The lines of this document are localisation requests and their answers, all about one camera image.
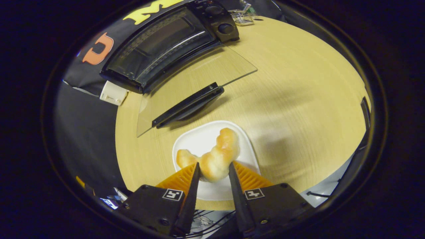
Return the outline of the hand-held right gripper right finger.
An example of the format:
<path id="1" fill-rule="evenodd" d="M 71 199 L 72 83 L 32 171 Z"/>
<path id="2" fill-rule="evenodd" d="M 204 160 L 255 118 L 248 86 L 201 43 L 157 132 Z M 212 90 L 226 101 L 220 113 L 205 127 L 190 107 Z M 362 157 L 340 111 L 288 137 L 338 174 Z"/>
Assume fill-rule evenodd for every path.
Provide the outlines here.
<path id="1" fill-rule="evenodd" d="M 273 184 L 237 161 L 229 165 L 229 179 L 243 238 L 272 238 L 298 227 L 314 213 L 314 207 L 288 183 Z"/>

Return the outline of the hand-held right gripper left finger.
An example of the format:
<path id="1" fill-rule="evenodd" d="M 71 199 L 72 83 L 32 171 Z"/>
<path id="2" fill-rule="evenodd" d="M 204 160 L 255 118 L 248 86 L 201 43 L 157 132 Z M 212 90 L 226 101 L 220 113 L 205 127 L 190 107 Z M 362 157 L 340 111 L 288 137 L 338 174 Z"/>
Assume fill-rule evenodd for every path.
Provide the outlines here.
<path id="1" fill-rule="evenodd" d="M 142 185 L 118 207 L 118 213 L 154 232 L 184 236 L 191 229 L 200 176 L 196 162 L 156 186 Z"/>

